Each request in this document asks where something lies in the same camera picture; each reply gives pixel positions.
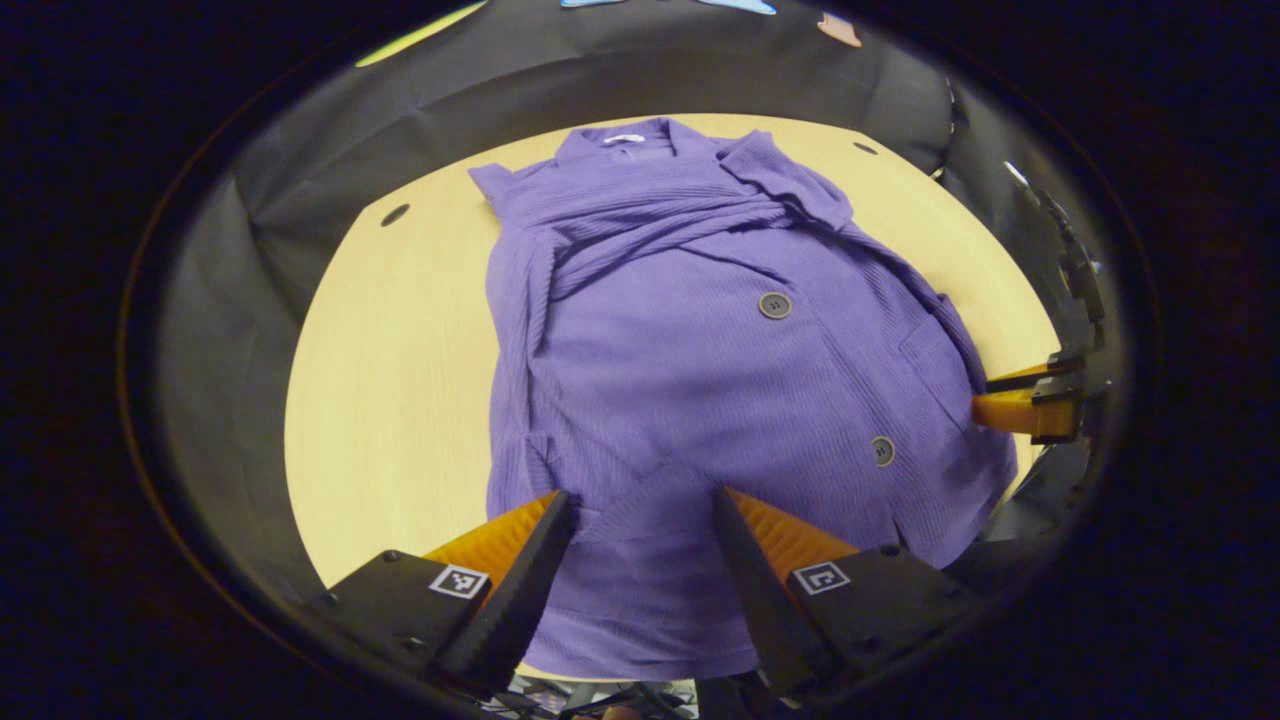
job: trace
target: purple shirt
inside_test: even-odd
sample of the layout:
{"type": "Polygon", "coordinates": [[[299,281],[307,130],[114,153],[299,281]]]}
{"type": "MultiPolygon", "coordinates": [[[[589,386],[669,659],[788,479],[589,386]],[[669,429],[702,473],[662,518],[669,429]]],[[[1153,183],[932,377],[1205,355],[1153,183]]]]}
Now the purple shirt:
{"type": "Polygon", "coordinates": [[[1010,436],[970,416],[986,378],[950,301],[768,133],[657,118],[471,176],[503,227],[486,279],[500,346],[488,512],[581,498],[535,667],[755,667],[712,533],[717,484],[942,566],[1012,479],[1010,436]],[[765,316],[768,292],[788,315],[765,316]]]}

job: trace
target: wooden table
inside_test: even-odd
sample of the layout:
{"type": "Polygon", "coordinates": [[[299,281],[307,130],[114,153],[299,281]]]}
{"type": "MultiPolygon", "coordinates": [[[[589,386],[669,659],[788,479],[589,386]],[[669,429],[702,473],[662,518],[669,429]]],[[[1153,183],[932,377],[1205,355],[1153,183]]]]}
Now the wooden table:
{"type": "MultiPolygon", "coordinates": [[[[716,137],[769,131],[783,152],[840,186],[863,229],[951,296],[989,375],[1059,350],[1000,242],[874,140],[781,118],[672,118],[716,137]]],[[[326,585],[381,550],[425,553],[485,521],[498,340],[484,277],[499,225],[466,170],[548,159],[567,132],[495,147],[401,187],[365,208],[338,247],[302,328],[284,424],[293,512],[326,585]],[[402,218],[381,224],[406,204],[402,218]]],[[[1019,436],[1019,482],[1033,457],[1019,436]]]]}

